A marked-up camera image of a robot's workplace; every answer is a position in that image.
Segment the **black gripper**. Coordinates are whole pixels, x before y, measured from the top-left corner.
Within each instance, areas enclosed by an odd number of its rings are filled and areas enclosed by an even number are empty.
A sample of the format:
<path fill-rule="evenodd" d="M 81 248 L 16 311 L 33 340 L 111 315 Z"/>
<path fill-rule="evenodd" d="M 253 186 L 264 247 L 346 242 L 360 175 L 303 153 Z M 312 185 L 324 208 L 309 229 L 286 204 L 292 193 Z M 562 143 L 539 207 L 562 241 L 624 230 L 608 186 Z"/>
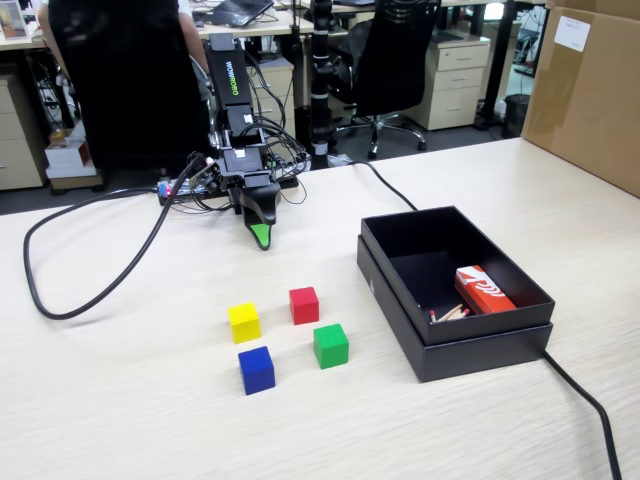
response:
<path fill-rule="evenodd" d="M 223 150 L 218 160 L 218 182 L 222 190 L 241 188 L 240 204 L 246 228 L 257 246 L 268 251 L 281 187 L 278 183 L 272 184 L 271 172 L 265 166 L 260 148 Z"/>

